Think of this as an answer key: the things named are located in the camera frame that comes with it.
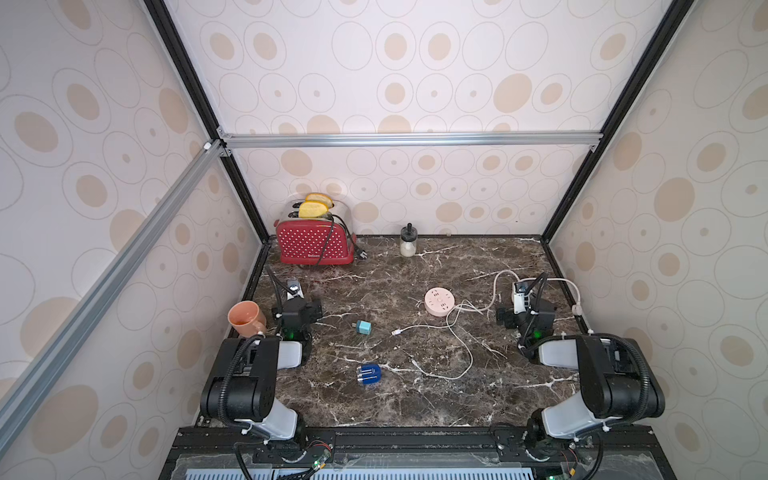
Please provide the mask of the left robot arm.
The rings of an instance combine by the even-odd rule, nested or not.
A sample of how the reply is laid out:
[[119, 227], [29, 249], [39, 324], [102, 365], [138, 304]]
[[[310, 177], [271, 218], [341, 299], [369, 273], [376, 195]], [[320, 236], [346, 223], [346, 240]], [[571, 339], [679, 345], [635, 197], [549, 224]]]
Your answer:
[[267, 332], [266, 317], [253, 301], [228, 312], [236, 337], [222, 342], [200, 396], [200, 414], [266, 441], [308, 443], [299, 413], [276, 397], [280, 370], [307, 363], [311, 325], [323, 316], [321, 301], [293, 296], [272, 309], [277, 332]]

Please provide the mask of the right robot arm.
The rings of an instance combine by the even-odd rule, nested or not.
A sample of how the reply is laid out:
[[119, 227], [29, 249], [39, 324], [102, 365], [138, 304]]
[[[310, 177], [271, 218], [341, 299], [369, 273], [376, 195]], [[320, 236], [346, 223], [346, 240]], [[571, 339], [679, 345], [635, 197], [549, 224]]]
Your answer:
[[578, 374], [575, 394], [531, 415], [523, 436], [527, 449], [560, 446], [664, 413], [663, 389], [635, 340], [605, 333], [555, 336], [549, 302], [524, 312], [499, 307], [496, 322], [518, 331], [518, 350], [529, 362]]

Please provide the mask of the teal usb charger adapter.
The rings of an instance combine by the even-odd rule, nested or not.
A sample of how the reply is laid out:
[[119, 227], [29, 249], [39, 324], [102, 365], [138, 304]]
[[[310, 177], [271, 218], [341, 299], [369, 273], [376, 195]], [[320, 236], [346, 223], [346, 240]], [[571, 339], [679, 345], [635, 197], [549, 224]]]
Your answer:
[[372, 324], [367, 321], [359, 320], [355, 326], [356, 332], [362, 335], [370, 335], [372, 332]]

